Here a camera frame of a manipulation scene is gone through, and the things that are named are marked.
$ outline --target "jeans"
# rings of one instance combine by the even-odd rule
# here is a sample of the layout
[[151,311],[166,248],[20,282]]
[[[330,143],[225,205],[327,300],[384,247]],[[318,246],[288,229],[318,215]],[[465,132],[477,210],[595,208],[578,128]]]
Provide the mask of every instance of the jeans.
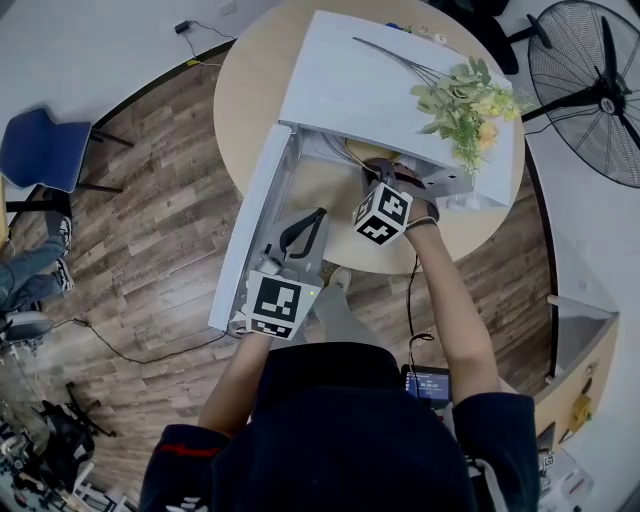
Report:
[[[325,341],[379,345],[376,334],[353,316],[347,304],[347,297],[339,286],[330,285],[324,288],[313,303],[313,312],[320,320]],[[292,340],[274,339],[271,350],[305,343],[307,339],[304,336],[303,323]]]
[[0,262],[0,310],[14,311],[22,306],[62,292],[62,280],[58,272],[39,275],[62,257],[65,246],[62,235],[50,236],[40,247],[24,251]]

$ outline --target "black and white marker cube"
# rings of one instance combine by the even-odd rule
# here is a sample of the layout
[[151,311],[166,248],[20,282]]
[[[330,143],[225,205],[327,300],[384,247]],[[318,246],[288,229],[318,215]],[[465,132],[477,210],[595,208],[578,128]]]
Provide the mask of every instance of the black and white marker cube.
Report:
[[247,330],[292,339],[321,290],[319,286],[251,270],[243,308]]
[[380,183],[353,213],[354,229],[383,246],[398,238],[407,227],[413,198]]

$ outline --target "wooden floor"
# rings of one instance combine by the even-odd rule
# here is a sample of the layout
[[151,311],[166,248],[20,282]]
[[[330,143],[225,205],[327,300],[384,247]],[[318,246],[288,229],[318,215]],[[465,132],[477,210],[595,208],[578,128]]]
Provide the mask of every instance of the wooden floor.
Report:
[[[241,199],[216,145],[217,70],[186,71],[105,127],[135,141],[135,148],[92,143],[86,181],[124,187],[122,194],[72,196],[75,235],[68,263],[76,289],[47,301],[45,311],[56,323],[89,320],[129,357],[161,357],[218,334],[207,318]],[[13,229],[19,250],[35,247],[45,235],[41,213],[23,215]],[[549,364],[550,283],[528,172],[507,220],[458,266],[491,332],[501,376],[520,392],[535,393],[544,386]],[[406,362],[407,277],[354,274],[349,300],[355,314]],[[413,305],[416,329],[434,332],[420,277]],[[308,335],[320,338],[317,322],[311,322]],[[93,478],[137,497],[163,427],[195,421],[236,343],[226,338],[141,366],[115,356],[90,330],[67,323],[40,347],[37,358],[21,350],[18,366],[6,357],[0,391],[19,411],[45,397],[65,401],[68,381],[76,383],[86,403],[99,399],[103,406],[93,417],[118,437],[97,438]],[[437,337],[415,349],[418,364],[444,364]]]

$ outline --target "red stripe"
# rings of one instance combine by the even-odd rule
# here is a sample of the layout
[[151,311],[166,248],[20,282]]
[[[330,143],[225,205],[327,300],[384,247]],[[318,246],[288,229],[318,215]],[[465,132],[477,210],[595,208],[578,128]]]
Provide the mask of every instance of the red stripe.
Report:
[[182,444],[161,444],[156,448],[157,452],[170,452],[180,456],[187,457],[213,457],[220,451],[220,448],[211,448],[210,450],[193,450]]

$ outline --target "blue chair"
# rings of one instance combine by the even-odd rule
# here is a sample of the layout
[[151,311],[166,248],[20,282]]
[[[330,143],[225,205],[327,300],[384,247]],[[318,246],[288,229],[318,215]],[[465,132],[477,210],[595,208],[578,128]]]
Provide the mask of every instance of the blue chair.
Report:
[[118,188],[80,183],[90,139],[99,142],[107,139],[133,147],[131,142],[92,128],[91,123],[58,124],[44,108],[30,110],[7,125],[0,146],[0,173],[18,188],[44,185],[66,193],[76,188],[122,192]]

